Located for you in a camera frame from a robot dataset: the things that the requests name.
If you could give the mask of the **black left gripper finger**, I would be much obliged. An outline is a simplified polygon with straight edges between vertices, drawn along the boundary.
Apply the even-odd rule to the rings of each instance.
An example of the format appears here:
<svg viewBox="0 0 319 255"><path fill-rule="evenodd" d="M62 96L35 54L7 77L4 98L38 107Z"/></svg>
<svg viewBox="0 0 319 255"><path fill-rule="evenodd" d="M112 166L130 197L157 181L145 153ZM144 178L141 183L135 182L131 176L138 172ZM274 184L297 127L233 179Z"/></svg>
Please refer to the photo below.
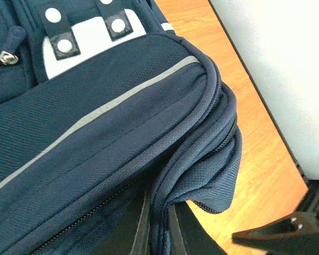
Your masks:
<svg viewBox="0 0 319 255"><path fill-rule="evenodd" d="M319 254L319 207L296 211L262 227L232 234L235 244L274 254Z"/></svg>

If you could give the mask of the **navy blue backpack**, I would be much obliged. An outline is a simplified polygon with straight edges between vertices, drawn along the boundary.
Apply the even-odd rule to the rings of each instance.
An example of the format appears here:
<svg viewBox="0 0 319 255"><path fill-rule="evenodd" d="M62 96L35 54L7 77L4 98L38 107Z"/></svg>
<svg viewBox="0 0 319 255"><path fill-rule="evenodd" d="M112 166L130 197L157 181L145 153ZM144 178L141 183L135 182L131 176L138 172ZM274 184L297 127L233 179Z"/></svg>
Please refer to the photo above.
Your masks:
<svg viewBox="0 0 319 255"><path fill-rule="evenodd" d="M217 214L241 160L236 97L155 1L0 1L0 254L90 254L138 192Z"/></svg>

